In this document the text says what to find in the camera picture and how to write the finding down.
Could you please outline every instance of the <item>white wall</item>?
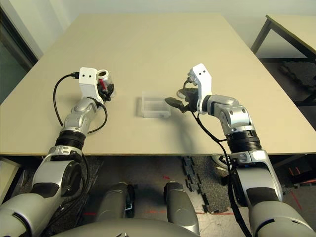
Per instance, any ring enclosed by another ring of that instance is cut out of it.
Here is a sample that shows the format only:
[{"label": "white wall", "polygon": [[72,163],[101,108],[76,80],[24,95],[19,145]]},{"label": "white wall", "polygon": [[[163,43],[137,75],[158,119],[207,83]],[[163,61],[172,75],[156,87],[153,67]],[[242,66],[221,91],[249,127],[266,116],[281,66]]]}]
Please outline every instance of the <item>white wall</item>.
[{"label": "white wall", "polygon": [[[316,15],[316,0],[1,0],[1,5],[39,57],[80,13],[221,12],[249,47],[267,13]],[[303,57],[274,32],[258,56]]]}]

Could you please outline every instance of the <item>small table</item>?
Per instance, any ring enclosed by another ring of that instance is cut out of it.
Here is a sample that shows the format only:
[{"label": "small table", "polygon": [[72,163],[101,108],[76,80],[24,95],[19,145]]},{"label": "small table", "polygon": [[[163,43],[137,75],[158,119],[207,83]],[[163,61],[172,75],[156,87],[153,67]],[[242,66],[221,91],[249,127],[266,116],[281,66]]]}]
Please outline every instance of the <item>small table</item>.
[{"label": "small table", "polygon": [[[301,53],[316,63],[316,16],[266,15],[266,22],[251,47],[256,54],[270,29],[274,30]],[[316,105],[316,91],[304,101],[295,101],[297,106]]]}]

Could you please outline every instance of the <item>transparent plastic box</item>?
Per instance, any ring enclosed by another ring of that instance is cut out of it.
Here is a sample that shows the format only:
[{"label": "transparent plastic box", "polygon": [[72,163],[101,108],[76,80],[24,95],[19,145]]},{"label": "transparent plastic box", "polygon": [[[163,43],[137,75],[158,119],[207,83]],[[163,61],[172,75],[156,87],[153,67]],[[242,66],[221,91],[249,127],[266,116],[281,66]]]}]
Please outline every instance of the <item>transparent plastic box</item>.
[{"label": "transparent plastic box", "polygon": [[143,91],[142,114],[144,118],[167,118],[171,115],[171,111],[162,95]]}]

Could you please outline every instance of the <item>wooden tabletop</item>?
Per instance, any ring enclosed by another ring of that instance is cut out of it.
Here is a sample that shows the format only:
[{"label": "wooden tabletop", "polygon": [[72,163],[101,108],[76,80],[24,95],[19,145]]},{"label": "wooden tabletop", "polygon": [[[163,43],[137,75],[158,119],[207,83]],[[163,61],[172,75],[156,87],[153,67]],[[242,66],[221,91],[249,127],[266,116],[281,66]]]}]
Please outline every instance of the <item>wooden tabletop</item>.
[{"label": "wooden tabletop", "polygon": [[[221,154],[190,113],[172,108],[169,118],[141,117],[142,91],[176,97],[198,63],[211,73],[214,94],[246,106],[269,154],[316,151],[316,132],[220,14],[168,13],[80,15],[0,106],[0,154],[47,153],[61,129],[52,103],[54,85],[80,67],[107,69],[117,90],[106,103],[106,126],[85,140],[87,155]],[[61,118],[80,95],[77,80],[60,84]],[[91,128],[103,119],[101,110]],[[201,120],[224,138],[217,118]]]},{"label": "wooden tabletop", "polygon": [[266,17],[316,54],[316,16],[268,14]]}]

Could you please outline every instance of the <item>robotic arm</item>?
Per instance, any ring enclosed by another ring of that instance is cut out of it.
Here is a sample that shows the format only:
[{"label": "robotic arm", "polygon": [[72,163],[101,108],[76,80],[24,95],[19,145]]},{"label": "robotic arm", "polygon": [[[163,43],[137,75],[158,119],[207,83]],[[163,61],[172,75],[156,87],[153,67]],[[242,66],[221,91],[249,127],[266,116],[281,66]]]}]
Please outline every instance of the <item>robotic arm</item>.
[{"label": "robotic arm", "polygon": [[0,206],[1,236],[39,236],[64,198],[79,189],[79,163],[90,122],[98,108],[111,99],[114,89],[112,84],[102,86],[98,71],[93,68],[80,69],[79,84],[82,99],[71,109],[55,146],[37,169],[31,192],[15,196]]},{"label": "robotic arm", "polygon": [[184,85],[180,90],[189,104],[184,106],[174,98],[166,98],[166,102],[183,113],[208,113],[221,122],[231,150],[229,176],[238,203],[249,207],[253,236],[316,236],[306,221],[282,202],[281,185],[247,109],[232,97],[213,95],[211,81],[206,67],[198,64],[190,70],[186,81],[198,88],[188,89]]}]

